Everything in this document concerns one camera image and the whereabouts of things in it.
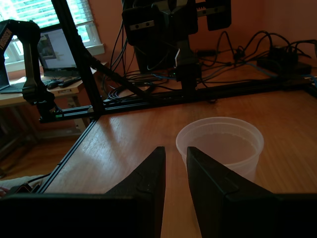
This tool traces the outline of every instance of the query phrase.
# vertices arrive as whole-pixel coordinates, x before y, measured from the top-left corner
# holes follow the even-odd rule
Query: window
[[[67,0],[78,33],[86,47],[100,46],[100,40],[93,22],[87,0]],[[40,28],[59,23],[51,0],[0,0],[0,21],[14,19],[33,20]],[[5,54],[6,67],[10,63],[24,60],[22,43],[13,37]]]

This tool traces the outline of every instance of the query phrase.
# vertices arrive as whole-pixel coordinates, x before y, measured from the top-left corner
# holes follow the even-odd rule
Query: blue cable
[[[209,76],[203,78],[203,80],[208,79],[208,78],[214,76],[216,73],[218,73],[219,71],[221,71],[222,69],[227,68],[227,67],[228,67],[228,66],[224,66],[224,67],[221,67],[220,69],[217,69],[217,70],[216,70],[215,72],[213,72],[211,75],[209,75]]]
[[[164,77],[164,76],[159,76],[159,75],[156,75],[156,74],[152,74],[154,77],[156,78],[163,78],[163,79],[174,79],[176,80],[176,78],[171,78],[171,77]]]
[[[315,76],[313,76],[311,74],[305,74],[305,75],[302,75],[302,76],[311,78],[314,81],[315,87],[317,88],[317,80],[316,80]]]
[[[269,73],[269,72],[267,72],[267,71],[261,69],[260,67],[257,67],[255,64],[252,64],[252,63],[246,63],[246,64],[247,64],[247,65],[250,65],[250,66],[252,66],[252,67],[254,67],[254,68],[256,68],[258,71],[260,71],[260,72],[266,74],[267,76],[270,76],[270,77],[272,77],[272,78],[276,78],[276,77],[277,77],[277,75],[271,74],[271,73]]]

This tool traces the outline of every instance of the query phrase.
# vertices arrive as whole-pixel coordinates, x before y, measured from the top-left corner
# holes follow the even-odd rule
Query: laptop screen
[[[41,64],[44,69],[75,68],[76,63],[60,28],[43,30],[38,43]]]

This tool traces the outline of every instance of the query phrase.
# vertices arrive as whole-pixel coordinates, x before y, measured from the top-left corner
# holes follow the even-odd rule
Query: computer mouse
[[[48,84],[48,89],[51,90],[51,89],[57,88],[59,84],[60,84],[60,81],[54,80]]]

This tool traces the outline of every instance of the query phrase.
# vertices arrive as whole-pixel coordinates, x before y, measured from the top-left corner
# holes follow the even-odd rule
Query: laptop
[[[60,24],[41,29],[38,51],[44,76],[80,76]]]
[[[60,79],[80,76],[60,24],[41,29],[38,51],[45,77]],[[48,85],[51,81],[43,80],[43,83]],[[0,70],[0,93],[22,93],[23,86],[24,82],[10,84],[3,65]]]

